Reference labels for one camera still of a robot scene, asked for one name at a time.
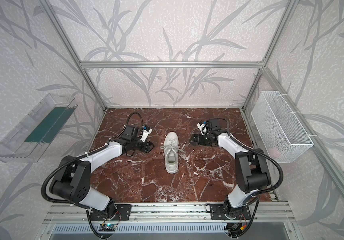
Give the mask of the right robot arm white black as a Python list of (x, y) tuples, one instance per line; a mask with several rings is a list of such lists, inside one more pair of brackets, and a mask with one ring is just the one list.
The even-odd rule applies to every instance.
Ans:
[(284, 180), (284, 172), (277, 161), (261, 149), (253, 149), (242, 143), (227, 127), (220, 125), (221, 118), (201, 121), (197, 124), (199, 134), (192, 134), (190, 143), (194, 146), (220, 147), (235, 159), (237, 185), (228, 194), (222, 206), (210, 205), (211, 219), (235, 220), (241, 216), (251, 219), (249, 204), (259, 195), (277, 189)]

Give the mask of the white shoelace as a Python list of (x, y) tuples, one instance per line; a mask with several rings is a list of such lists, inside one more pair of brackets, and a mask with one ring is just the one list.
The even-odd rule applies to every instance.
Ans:
[(179, 146), (175, 144), (163, 145), (160, 149), (164, 150), (165, 157), (169, 157), (170, 155), (183, 156), (186, 154), (185, 151), (179, 149)]

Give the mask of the white sneaker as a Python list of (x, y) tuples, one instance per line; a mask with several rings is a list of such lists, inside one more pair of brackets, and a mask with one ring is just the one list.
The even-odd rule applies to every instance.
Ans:
[(167, 172), (169, 174), (175, 174), (178, 171), (179, 157), (179, 139), (175, 132), (170, 132), (166, 135), (162, 149), (164, 150)]

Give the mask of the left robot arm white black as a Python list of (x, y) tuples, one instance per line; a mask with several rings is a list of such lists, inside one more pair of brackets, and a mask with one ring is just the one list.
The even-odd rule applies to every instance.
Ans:
[(126, 123), (123, 130), (102, 147), (78, 157), (66, 156), (49, 174), (41, 187), (42, 197), (51, 203), (71, 204), (86, 210), (92, 232), (101, 240), (113, 235), (111, 220), (127, 221), (131, 205), (116, 206), (115, 201), (91, 187), (91, 174), (107, 162), (128, 152), (149, 153), (155, 146), (147, 140), (152, 129)]

